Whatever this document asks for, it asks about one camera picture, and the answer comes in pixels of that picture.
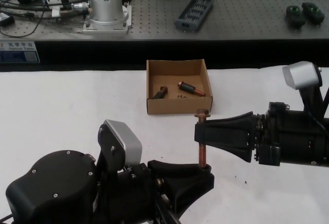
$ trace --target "silver cylinder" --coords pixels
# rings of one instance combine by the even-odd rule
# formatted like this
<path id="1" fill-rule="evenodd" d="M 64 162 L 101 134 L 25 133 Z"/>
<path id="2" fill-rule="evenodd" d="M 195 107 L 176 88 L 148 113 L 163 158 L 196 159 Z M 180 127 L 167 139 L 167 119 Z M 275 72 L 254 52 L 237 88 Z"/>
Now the silver cylinder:
<path id="1" fill-rule="evenodd" d="M 91 0 L 89 6 L 92 9 L 89 19 L 95 24 L 111 25 L 123 23 L 126 19 L 122 0 Z"/>

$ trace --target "bolt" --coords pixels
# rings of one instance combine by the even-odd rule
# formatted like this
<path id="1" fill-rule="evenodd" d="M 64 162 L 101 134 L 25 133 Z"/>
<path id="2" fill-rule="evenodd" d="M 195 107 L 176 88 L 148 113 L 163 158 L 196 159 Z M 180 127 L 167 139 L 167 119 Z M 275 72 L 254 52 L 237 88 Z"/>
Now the bolt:
<path id="1" fill-rule="evenodd" d="M 158 91 L 157 94 L 155 94 L 155 96 L 153 97 L 153 99 L 162 99 L 165 94 L 168 92 L 168 87 L 166 87 L 165 85 L 160 87 L 160 91 Z"/>
<path id="2" fill-rule="evenodd" d="M 156 186 L 160 189 L 162 188 L 163 184 L 164 184 L 164 180 L 162 178 L 157 178 L 156 179 Z"/>
<path id="3" fill-rule="evenodd" d="M 204 123 L 207 117 L 210 117 L 209 110 L 198 109 L 196 111 L 195 117 L 199 118 L 199 123 Z M 199 166 L 204 169 L 207 167 L 207 148 L 205 144 L 199 143 Z"/>
<path id="4" fill-rule="evenodd" d="M 194 94 L 194 95 L 197 95 L 197 96 L 200 96 L 200 97 L 204 97 L 206 94 L 200 90 L 197 90 L 195 88 L 195 86 L 193 85 L 190 85 L 188 83 L 185 83 L 185 82 L 179 82 L 177 84 L 178 88 L 183 90 L 183 91 L 186 91 L 188 93 L 191 93 L 191 94 Z"/>

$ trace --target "black cable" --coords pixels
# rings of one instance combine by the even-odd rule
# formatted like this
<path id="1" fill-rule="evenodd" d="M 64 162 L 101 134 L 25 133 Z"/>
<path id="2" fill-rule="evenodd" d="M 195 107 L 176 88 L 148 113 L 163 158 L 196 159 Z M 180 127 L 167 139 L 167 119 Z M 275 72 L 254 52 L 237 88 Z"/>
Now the black cable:
<path id="1" fill-rule="evenodd" d="M 13 9 L 13 10 L 24 10 L 24 11 L 35 11 L 35 12 L 42 12 L 43 10 L 45 10 L 46 12 L 50 12 L 51 9 L 50 8 L 47 8 L 45 7 L 45 9 L 42 9 L 40 7 L 19 7 L 19 6 L 8 6 L 8 5 L 5 5 L 3 4 L 1 7 L 3 8 L 7 8 L 7 9 Z"/>
<path id="2" fill-rule="evenodd" d="M 75 1 L 75 2 L 56 3 L 56 4 L 50 4 L 50 5 L 48 5 L 48 7 L 60 6 L 60 5 L 66 6 L 66 5 L 71 5 L 71 4 L 75 4 L 75 3 L 81 3 L 81 2 L 88 2 L 88 1 L 91 1 L 91 0 L 80 0 L 80 1 Z M 18 4 L 15 4 L 15 3 L 9 3 L 9 2 L 5 2 L 5 3 L 18 6 Z"/>
<path id="3" fill-rule="evenodd" d="M 13 12 L 8 12 L 8 11 L 1 11 L 1 12 L 5 13 L 7 15 L 27 18 L 30 20 L 36 19 L 36 17 L 29 16 L 26 13 L 21 14 L 21 13 L 13 13 Z M 72 13 L 69 15 L 61 15 L 60 17 L 43 17 L 42 20 L 59 20 L 59 19 L 66 19 L 66 18 L 78 17 L 78 16 L 83 16 L 83 15 L 87 15 L 86 12 Z"/>
<path id="4" fill-rule="evenodd" d="M 7 215 L 6 217 L 0 219 L 0 224 L 2 224 L 2 223 L 3 223 L 4 221 L 6 221 L 6 220 L 9 220 L 10 218 L 12 218 L 12 214 Z"/>
<path id="5" fill-rule="evenodd" d="M 7 2 L 7 1 L 11 1 L 11 0 L 6 0 L 6 1 L 3 1 L 3 2 L 0 3 L 0 11 L 1 11 L 1 8 L 2 8 L 3 3 Z M 29 36 L 29 35 L 32 35 L 32 34 L 36 31 L 36 29 L 38 28 L 39 24 L 41 23 L 44 14 L 45 14 L 45 10 L 43 10 L 43 12 L 42 12 L 42 14 L 41 14 L 41 17 L 40 17 L 39 21 L 37 22 L 35 28 L 32 30 L 31 33 L 28 33 L 28 34 L 26 34 L 26 35 L 9 35 L 9 34 L 5 34 L 5 33 L 3 33 L 3 32 L 1 31 L 1 26 L 0 26 L 0 34 L 2 34 L 2 35 L 4 35 L 4 36 L 8 36 L 8 37 L 10 37 L 10 38 L 25 38 L 25 37 L 27 37 L 27 36 Z"/>

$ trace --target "metal bracket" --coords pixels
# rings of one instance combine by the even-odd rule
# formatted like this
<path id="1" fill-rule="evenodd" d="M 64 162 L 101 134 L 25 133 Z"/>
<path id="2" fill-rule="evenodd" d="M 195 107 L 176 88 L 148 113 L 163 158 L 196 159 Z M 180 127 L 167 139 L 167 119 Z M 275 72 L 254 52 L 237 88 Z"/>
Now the metal bracket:
<path id="1" fill-rule="evenodd" d="M 48 5 L 62 3 L 62 0 L 47 0 Z M 51 16 L 52 17 L 60 17 L 61 16 L 61 8 L 63 5 L 58 6 L 50 6 L 51 8 Z"/>

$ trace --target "white table surface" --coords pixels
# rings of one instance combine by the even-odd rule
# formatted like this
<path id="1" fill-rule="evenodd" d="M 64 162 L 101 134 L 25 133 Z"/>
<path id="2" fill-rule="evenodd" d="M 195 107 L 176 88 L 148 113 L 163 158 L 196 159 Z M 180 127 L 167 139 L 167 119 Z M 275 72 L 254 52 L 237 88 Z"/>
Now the white table surface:
<path id="1" fill-rule="evenodd" d="M 322 77 L 325 92 L 329 69 Z M 263 114 L 270 101 L 303 108 L 282 67 L 209 70 L 209 78 L 211 119 Z M 10 214 L 7 186 L 42 156 L 76 150 L 98 157 L 97 132 L 107 118 L 125 122 L 140 139 L 142 162 L 198 162 L 197 119 L 147 115 L 145 71 L 0 73 L 0 93 L 0 217 Z M 185 212 L 183 224 L 329 223 L 329 169 L 264 166 L 212 147 L 207 152 L 215 188 Z"/>

